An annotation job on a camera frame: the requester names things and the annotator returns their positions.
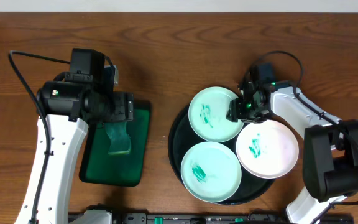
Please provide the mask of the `green yellow sponge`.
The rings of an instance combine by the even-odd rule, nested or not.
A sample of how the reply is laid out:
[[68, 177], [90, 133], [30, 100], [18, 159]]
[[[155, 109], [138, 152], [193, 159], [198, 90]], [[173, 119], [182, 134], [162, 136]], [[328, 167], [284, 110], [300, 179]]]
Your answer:
[[110, 156], [129, 154], [132, 144], [127, 133], [127, 122], [106, 123], [104, 127], [110, 140], [108, 154]]

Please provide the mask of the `white plate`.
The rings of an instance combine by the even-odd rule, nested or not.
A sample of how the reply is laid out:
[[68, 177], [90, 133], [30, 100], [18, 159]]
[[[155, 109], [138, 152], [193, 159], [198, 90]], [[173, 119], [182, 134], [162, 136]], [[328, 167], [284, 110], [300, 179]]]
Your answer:
[[299, 156], [298, 141], [293, 132], [277, 121], [248, 124], [236, 140], [236, 154], [242, 167], [263, 179], [288, 174]]

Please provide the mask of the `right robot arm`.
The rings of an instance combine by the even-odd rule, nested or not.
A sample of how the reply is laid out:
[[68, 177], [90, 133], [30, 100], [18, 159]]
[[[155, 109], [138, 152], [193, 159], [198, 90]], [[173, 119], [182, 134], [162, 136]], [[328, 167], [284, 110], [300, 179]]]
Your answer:
[[303, 138], [303, 187], [285, 211], [291, 223], [317, 223], [337, 205], [358, 205], [358, 121], [343, 121], [288, 81], [239, 84], [242, 97], [229, 104], [227, 118], [250, 128], [284, 119]]

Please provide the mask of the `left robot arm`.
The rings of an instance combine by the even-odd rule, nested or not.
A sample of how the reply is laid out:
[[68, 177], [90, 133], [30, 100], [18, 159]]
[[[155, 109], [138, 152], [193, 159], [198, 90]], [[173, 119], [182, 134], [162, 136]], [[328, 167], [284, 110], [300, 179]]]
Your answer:
[[114, 92], [112, 84], [49, 81], [38, 91], [37, 148], [27, 192], [16, 223], [68, 223], [73, 174], [89, 128], [101, 127], [108, 137], [92, 136], [106, 152], [102, 163], [134, 150], [127, 123], [134, 119], [134, 96]]

